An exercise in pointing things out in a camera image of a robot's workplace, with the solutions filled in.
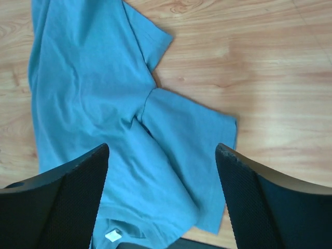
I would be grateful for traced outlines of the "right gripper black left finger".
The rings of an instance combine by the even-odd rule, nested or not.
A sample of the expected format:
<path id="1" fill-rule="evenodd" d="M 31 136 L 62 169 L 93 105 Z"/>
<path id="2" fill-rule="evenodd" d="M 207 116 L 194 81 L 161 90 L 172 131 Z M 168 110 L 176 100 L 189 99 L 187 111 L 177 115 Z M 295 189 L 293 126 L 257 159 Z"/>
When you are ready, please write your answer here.
<path id="1" fill-rule="evenodd" d="M 89 248 L 108 170 L 102 144 L 1 189 L 1 248 Z"/>

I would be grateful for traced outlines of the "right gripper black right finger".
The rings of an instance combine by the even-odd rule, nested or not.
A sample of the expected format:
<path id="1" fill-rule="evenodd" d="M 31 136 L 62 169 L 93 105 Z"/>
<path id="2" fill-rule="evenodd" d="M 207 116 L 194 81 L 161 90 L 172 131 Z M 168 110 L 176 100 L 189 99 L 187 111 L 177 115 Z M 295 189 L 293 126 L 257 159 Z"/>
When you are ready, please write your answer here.
<path id="1" fill-rule="evenodd" d="M 238 248 L 331 248 L 331 188 L 216 147 L 219 178 Z"/>

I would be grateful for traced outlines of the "grey-blue t-shirt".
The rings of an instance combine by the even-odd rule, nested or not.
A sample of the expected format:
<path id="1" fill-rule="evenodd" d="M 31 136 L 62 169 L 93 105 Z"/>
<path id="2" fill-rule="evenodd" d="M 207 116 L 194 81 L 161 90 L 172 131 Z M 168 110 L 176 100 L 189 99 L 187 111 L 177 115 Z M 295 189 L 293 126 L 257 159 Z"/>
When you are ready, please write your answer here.
<path id="1" fill-rule="evenodd" d="M 192 227 L 218 233 L 215 149 L 235 147 L 237 121 L 156 86 L 172 36 L 123 1 L 32 1 L 32 23 L 40 172 L 109 146 L 91 248 L 166 248 Z"/>

